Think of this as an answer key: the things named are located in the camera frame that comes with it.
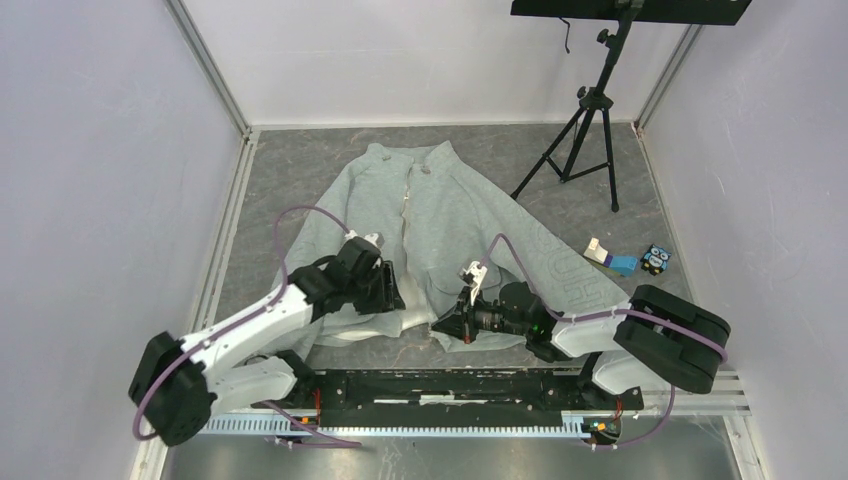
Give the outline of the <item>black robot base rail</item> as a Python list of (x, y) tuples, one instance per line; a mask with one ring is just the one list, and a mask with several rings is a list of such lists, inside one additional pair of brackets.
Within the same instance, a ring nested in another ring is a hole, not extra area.
[(261, 404), (213, 417), (205, 434), (302, 441), (290, 417), (336, 438), (588, 439), (604, 419), (645, 407), (631, 387), (609, 394), (571, 367), (316, 372), (275, 409)]

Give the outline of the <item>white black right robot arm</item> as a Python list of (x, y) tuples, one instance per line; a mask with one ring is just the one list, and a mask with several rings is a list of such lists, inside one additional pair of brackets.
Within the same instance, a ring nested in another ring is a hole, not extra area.
[(634, 387), (710, 393), (731, 334), (720, 316), (648, 284), (620, 305), (571, 317), (549, 312), (527, 283), (506, 285), (494, 301), (466, 287), (432, 328), (465, 345), (520, 337), (545, 362), (592, 356), (590, 373), (577, 382), (580, 400), (591, 408)]

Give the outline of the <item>grey zip-up jacket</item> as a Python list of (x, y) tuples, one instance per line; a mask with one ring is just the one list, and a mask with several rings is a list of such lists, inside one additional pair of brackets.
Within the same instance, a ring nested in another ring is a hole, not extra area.
[(464, 285), (460, 272), (475, 260), (487, 261), (487, 295), (530, 280), (549, 307), (568, 315), (627, 299), (621, 287), (465, 164), (449, 142), (369, 145), (308, 213), (288, 249), (287, 267), (336, 253), (345, 229), (382, 237), (382, 256), (394, 265), (406, 309), (359, 315), (347, 306), (271, 341), (266, 353), (294, 350), (304, 356), (316, 345), (396, 338), (452, 307)]

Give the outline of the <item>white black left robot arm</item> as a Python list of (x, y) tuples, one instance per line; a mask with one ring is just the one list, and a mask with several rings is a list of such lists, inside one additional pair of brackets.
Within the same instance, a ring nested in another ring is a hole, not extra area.
[(180, 445), (214, 416), (263, 401), (306, 405), (313, 379), (279, 356), (248, 365), (272, 341), (351, 306), (359, 315), (402, 310), (391, 261), (381, 257), (377, 233), (354, 232), (335, 255), (288, 275), (281, 285), (238, 314), (205, 330), (151, 338), (130, 383), (137, 412), (133, 434)]

